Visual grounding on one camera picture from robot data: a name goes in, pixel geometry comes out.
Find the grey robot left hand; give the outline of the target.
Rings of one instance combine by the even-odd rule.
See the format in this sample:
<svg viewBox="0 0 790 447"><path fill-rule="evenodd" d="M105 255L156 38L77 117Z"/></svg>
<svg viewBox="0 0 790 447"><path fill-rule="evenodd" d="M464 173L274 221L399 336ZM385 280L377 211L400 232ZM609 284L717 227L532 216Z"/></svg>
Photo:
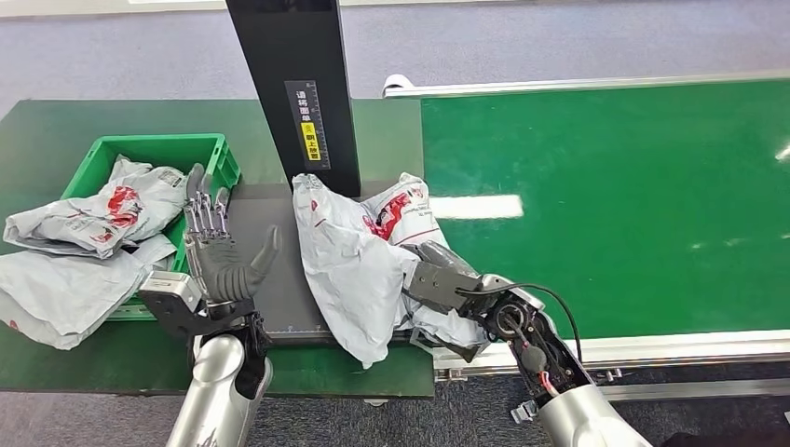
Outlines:
<svg viewBox="0 0 790 447"><path fill-rule="evenodd" d="M243 261L229 228L230 192L221 187L212 196L211 185L212 176L202 164L195 164L186 180L183 208L190 274L213 305L251 300L281 251L280 228L269 226L262 249L251 261Z"/></svg>

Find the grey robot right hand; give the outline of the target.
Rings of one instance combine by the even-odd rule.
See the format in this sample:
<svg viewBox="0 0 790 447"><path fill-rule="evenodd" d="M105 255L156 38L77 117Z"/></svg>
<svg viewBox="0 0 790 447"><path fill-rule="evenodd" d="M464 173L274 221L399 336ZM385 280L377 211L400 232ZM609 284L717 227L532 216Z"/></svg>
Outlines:
<svg viewBox="0 0 790 447"><path fill-rule="evenodd" d="M434 311L442 314L455 311L465 318L470 312L470 299L459 290L478 291L482 275L436 241L402 247L418 257L414 269L405 276L402 291Z"/></svg>

